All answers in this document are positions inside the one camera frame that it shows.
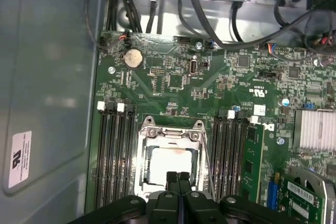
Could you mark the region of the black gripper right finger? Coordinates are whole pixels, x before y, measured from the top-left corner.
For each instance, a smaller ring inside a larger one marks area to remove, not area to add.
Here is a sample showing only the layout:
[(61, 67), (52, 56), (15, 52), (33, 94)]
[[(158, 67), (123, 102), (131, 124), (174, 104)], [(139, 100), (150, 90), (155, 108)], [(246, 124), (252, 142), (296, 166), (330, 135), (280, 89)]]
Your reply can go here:
[(205, 192), (191, 189), (188, 172), (179, 173), (178, 182), (187, 223), (299, 223), (293, 217), (241, 196), (228, 195), (215, 202), (207, 197)]

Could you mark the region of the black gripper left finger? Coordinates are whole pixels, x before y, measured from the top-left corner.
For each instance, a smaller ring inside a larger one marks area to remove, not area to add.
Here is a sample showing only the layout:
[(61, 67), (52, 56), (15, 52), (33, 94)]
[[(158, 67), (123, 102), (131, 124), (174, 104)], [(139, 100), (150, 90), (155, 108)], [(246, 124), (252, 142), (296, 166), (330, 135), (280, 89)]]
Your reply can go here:
[(167, 172), (166, 190), (146, 201), (128, 195), (85, 214), (71, 223), (178, 223), (180, 195), (177, 172)]

